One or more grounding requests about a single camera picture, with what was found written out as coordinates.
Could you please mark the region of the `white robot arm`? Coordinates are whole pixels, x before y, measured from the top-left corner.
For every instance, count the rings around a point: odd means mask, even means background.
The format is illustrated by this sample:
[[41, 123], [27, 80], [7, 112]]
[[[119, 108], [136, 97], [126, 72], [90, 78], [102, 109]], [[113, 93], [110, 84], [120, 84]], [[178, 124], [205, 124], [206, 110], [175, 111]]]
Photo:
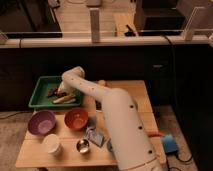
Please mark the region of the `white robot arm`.
[[108, 88], [84, 79], [77, 66], [65, 71], [62, 86], [80, 90], [101, 103], [113, 153], [120, 171], [163, 171], [133, 97], [122, 88]]

